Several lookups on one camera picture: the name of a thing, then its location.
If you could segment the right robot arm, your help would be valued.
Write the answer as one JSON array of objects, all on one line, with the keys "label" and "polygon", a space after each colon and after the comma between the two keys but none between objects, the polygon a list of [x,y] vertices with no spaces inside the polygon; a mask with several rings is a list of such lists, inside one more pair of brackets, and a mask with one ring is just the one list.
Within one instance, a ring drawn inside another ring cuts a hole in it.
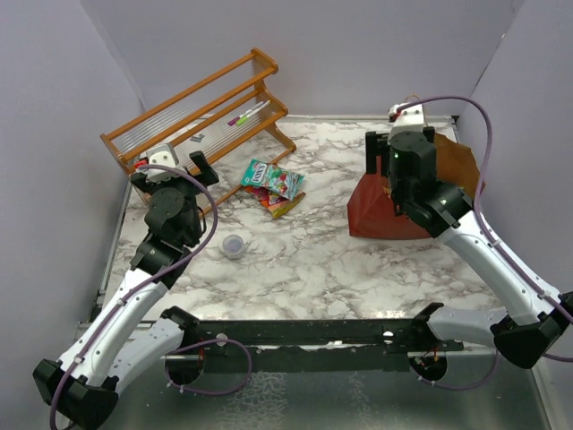
[{"label": "right robot arm", "polygon": [[496,348],[511,364],[532,368],[572,324],[572,295],[539,278],[490,226],[461,187],[439,180],[433,130],[365,135],[366,172],[389,180],[396,216],[403,216],[458,254],[501,301],[499,309],[467,311],[442,304],[422,313],[413,343],[431,350],[443,340]]}]

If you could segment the red brown paper bag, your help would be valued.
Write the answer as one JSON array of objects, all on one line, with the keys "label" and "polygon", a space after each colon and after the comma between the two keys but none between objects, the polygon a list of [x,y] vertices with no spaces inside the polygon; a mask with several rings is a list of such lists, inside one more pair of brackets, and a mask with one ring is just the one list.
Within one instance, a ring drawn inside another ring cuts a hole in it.
[{"label": "red brown paper bag", "polygon": [[[425,100],[408,97],[425,106]],[[378,172],[364,173],[347,204],[349,233],[353,237],[388,240],[435,238],[471,212],[483,190],[472,150],[436,131],[436,179],[388,179],[382,174],[381,145]]]}]

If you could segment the orange fruit candy bag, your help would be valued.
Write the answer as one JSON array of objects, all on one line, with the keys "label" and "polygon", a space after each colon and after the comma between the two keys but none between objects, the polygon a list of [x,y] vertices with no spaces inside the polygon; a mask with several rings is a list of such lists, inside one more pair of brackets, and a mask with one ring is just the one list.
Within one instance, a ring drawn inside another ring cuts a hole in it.
[{"label": "orange fruit candy bag", "polygon": [[289,200],[263,187],[247,185],[244,187],[244,190],[268,210],[273,219],[278,219],[292,210],[306,196],[305,192],[299,192],[293,200]]}]

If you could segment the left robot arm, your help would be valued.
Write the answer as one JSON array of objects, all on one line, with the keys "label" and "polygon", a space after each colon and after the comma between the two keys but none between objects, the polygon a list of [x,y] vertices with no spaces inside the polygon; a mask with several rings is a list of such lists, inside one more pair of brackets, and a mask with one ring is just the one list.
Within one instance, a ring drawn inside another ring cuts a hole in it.
[{"label": "left robot arm", "polygon": [[137,247],[122,284],[81,337],[56,361],[43,359],[33,379],[49,405],[49,425],[67,417],[72,426],[97,429],[109,418],[120,394],[139,374],[170,349],[184,354],[197,345],[198,332],[167,317],[138,336],[143,317],[171,289],[190,260],[214,236],[196,197],[218,182],[200,151],[190,159],[190,175],[179,168],[171,150],[163,160],[148,159],[130,181],[150,194],[145,216],[147,236]]}]

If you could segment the teal Fox's candy bag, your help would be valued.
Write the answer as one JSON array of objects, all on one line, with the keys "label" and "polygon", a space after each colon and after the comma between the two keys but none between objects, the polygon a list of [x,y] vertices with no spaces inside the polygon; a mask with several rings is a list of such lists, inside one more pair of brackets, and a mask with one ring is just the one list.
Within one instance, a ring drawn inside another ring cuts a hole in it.
[{"label": "teal Fox's candy bag", "polygon": [[304,175],[275,164],[253,159],[245,170],[241,184],[265,188],[292,201],[299,191]]}]

